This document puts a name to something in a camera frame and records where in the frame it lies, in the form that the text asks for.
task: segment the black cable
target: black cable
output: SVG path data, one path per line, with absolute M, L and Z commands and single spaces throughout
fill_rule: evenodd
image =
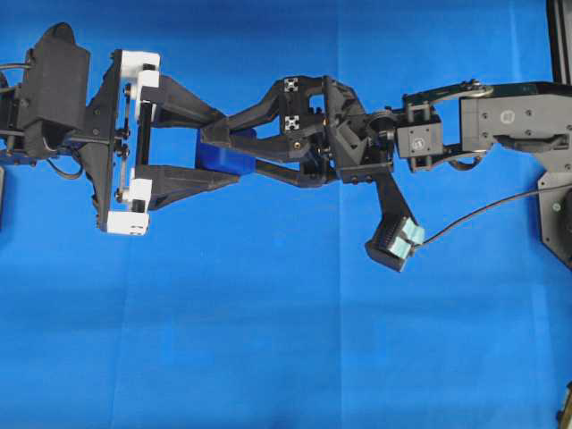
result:
M 59 168 L 57 168 L 50 159 L 47 159 L 46 161 L 48 164 L 50 164 L 50 166 L 54 169 L 54 171 L 57 173 L 58 176 L 63 177 L 68 181 L 75 181 L 76 179 L 79 179 L 83 174 L 83 163 L 81 162 L 80 153 L 77 150 L 72 151 L 71 157 L 76 163 L 80 165 L 80 170 L 78 172 L 74 173 L 64 172 Z
M 12 70 L 12 69 L 31 69 L 31 65 L 25 63 L 8 63 L 0 64 L 0 70 Z
M 451 223 L 449 226 L 447 226 L 446 228 L 444 228 L 443 230 L 437 232 L 435 235 L 433 235 L 430 239 L 426 240 L 423 242 L 423 244 L 420 244 L 418 246 L 416 246 L 416 248 L 421 248 L 423 246 L 426 246 L 428 244 L 433 243 L 434 241 L 438 240 L 440 237 L 442 237 L 443 235 L 445 235 L 447 232 L 449 232 L 450 230 L 452 230 L 453 228 L 455 228 L 456 226 L 461 225 L 462 223 L 465 223 L 466 221 L 469 221 L 471 219 L 473 219 L 475 216 L 480 215 L 488 210 L 491 210 L 492 208 L 501 206 L 503 204 L 509 203 L 511 201 L 516 201 L 518 199 L 522 199 L 522 198 L 528 198 L 528 197 L 534 197 L 536 195 L 540 195 L 543 194 L 545 192 L 554 192 L 556 190 L 562 190 L 562 189 L 572 189 L 572 184 L 569 185 L 562 185 L 562 186 L 556 186 L 553 188 L 546 188 L 546 189 L 538 189 L 538 190 L 530 190 L 528 192 L 523 192 L 520 194 L 516 194 L 513 195 L 512 197 L 508 197 L 508 198 L 504 198 L 501 199 L 499 201 L 496 201 L 492 204 L 489 204 L 488 206 L 484 206 L 482 208 L 479 208 L 478 210 L 475 210 L 472 213 L 467 214 L 466 216 L 461 217 L 460 219 L 456 220 L 455 222 Z

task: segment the blue block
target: blue block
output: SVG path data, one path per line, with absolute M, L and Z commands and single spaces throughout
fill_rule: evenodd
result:
M 255 130 L 238 131 L 235 134 L 255 139 Z M 253 156 L 244 155 L 230 149 L 215 147 L 201 142 L 200 132 L 197 132 L 197 152 L 195 166 L 216 172 L 229 172 L 244 176 L 251 174 L 257 168 L 257 159 Z

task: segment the blue background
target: blue background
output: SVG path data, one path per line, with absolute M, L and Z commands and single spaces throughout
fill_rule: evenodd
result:
M 551 79 L 543 0 L 20 0 L 2 6 L 0 63 L 58 21 L 92 53 L 90 95 L 111 51 L 147 50 L 227 114 L 297 74 L 337 76 L 368 110 L 473 77 Z M 457 142 L 457 105 L 441 112 Z M 192 164 L 195 138 L 156 130 L 152 162 Z M 372 186 L 247 176 L 154 213 L 133 239 L 94 228 L 87 181 L 7 170 L 0 427 L 555 425 L 572 379 L 571 274 L 538 240 L 534 200 L 396 274 L 363 249 L 380 217 Z M 541 172 L 496 148 L 470 173 L 399 162 L 396 177 L 432 233 Z

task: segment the white bracket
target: white bracket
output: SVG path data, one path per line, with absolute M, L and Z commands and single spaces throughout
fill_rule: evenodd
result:
M 154 70 L 144 70 L 145 65 Z M 131 84 L 131 100 L 135 101 L 135 119 L 139 120 L 141 90 L 143 87 L 159 88 L 161 56 L 153 52 L 122 51 L 122 79 Z
M 121 235 L 145 235 L 149 226 L 149 201 L 153 181 L 149 179 L 135 179 L 135 169 L 130 171 L 130 186 L 122 192 L 122 202 L 127 205 L 128 211 L 109 211 L 107 214 L 107 232 Z M 135 202 L 142 201 L 143 212 L 133 211 Z

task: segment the robotic arm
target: robotic arm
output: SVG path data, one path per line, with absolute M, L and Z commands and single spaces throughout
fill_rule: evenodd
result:
M 366 252 L 375 262 L 401 271 L 418 248 L 454 224 L 425 239 L 425 230 L 391 175 L 394 155 L 406 159 L 411 172 L 430 171 L 441 164 L 468 171 L 498 143 L 530 153 L 546 169 L 538 190 L 506 201 L 540 195 L 543 242 L 572 268 L 572 87 L 568 85 L 487 86 L 472 80 L 405 95 L 399 108 L 367 113 L 354 90 L 334 78 L 291 76 L 277 80 L 258 104 L 226 116 L 161 74 L 157 54 L 116 50 L 111 61 L 100 90 L 87 106 L 89 52 L 76 45 L 65 23 L 49 29 L 24 63 L 0 66 L 0 71 L 24 70 L 22 82 L 15 86 L 9 86 L 0 72 L 0 139 L 5 143 L 0 164 L 34 166 L 46 161 L 66 179 L 77 179 L 85 171 L 94 187 L 92 202 L 102 231 L 145 234 L 150 211 L 237 183 L 243 171 L 228 163 L 213 165 L 209 156 L 238 156 L 250 165 L 249 171 L 299 188 L 336 180 L 375 183 L 383 218 L 366 243 Z M 122 88 L 125 113 L 118 128 Z M 312 97 L 318 96 L 324 97 L 324 109 L 311 107 Z M 461 136 L 458 144 L 445 145 L 435 107 L 452 98 L 459 101 Z M 131 104 L 137 148 L 126 183 Z M 258 139 L 255 127 L 277 117 L 279 133 Z M 170 127 L 199 130 L 195 168 L 149 163 L 151 130 Z M 79 171 L 62 172 L 52 161 L 59 156 L 70 156 Z M 121 160 L 117 187 L 113 185 L 116 157 Z M 299 167 L 283 165 L 291 163 Z M 112 196 L 125 205 L 124 211 L 112 210 Z

